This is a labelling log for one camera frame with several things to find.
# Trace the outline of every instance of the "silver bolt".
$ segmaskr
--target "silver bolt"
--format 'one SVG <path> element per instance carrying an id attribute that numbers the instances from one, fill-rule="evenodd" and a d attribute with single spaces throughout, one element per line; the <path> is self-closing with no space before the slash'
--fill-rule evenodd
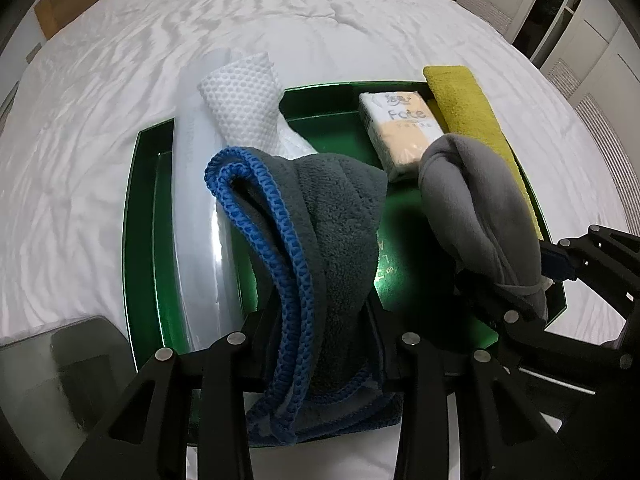
<path id="1" fill-rule="evenodd" d="M 156 359 L 158 361 L 168 361 L 174 355 L 174 351 L 170 348 L 161 348 L 156 350 Z"/>
<path id="2" fill-rule="evenodd" d="M 226 336 L 226 342 L 230 345 L 241 345 L 246 341 L 246 336 L 242 332 L 232 332 Z"/>
<path id="3" fill-rule="evenodd" d="M 633 356 L 629 355 L 629 354 L 624 354 L 621 358 L 620 358 L 620 369 L 621 370 L 629 370 L 629 368 L 631 368 L 631 365 L 634 363 L 634 358 Z"/>
<path id="4" fill-rule="evenodd" d="M 402 342 L 406 345 L 417 345 L 420 342 L 420 336 L 415 332 L 405 332 L 402 334 Z"/>
<path id="5" fill-rule="evenodd" d="M 479 363 L 488 363 L 491 360 L 491 354 L 486 350 L 476 350 L 474 352 L 474 359 Z"/>
<path id="6" fill-rule="evenodd" d="M 513 324 L 520 319 L 520 314 L 515 310 L 507 310 L 507 312 L 504 313 L 503 319 L 505 323 Z"/>

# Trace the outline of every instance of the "gray microfiber cloth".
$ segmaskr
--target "gray microfiber cloth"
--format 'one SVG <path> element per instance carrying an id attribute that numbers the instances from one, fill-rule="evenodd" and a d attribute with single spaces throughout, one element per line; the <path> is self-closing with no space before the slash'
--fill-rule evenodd
<path id="1" fill-rule="evenodd" d="M 540 244 L 502 158 L 482 142 L 447 134 L 424 152 L 418 186 L 433 233 L 458 265 L 521 296 L 546 320 Z"/>
<path id="2" fill-rule="evenodd" d="M 281 304 L 273 378 L 247 413 L 250 443 L 397 422 L 398 400 L 372 380 L 358 326 L 378 266 L 385 173 L 333 153 L 287 160 L 231 147 L 205 181 L 253 250 L 258 307 L 274 291 Z"/>

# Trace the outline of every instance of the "bed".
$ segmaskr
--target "bed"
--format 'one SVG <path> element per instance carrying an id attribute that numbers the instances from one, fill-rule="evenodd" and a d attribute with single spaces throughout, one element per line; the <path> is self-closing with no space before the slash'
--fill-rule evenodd
<path id="1" fill-rule="evenodd" d="M 627 230 L 592 137 L 490 25 L 452 0 L 100 0 L 24 73 L 0 137 L 0 337 L 105 316 L 124 334 L 121 241 L 137 133 L 175 113 L 181 67 L 215 47 L 265 50 L 286 88 L 474 72 L 554 241 Z M 581 283 L 550 330 L 594 343 L 623 319 Z M 386 479 L 399 427 L 252 453 L 257 479 Z"/>

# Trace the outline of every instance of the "yellow towel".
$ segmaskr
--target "yellow towel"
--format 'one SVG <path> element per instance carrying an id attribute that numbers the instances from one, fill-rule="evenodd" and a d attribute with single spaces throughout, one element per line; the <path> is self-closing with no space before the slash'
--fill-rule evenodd
<path id="1" fill-rule="evenodd" d="M 471 70 L 466 66 L 426 66 L 423 73 L 449 131 L 484 142 L 507 163 L 527 202 L 538 238 L 542 240 L 536 213 L 511 147 Z"/>

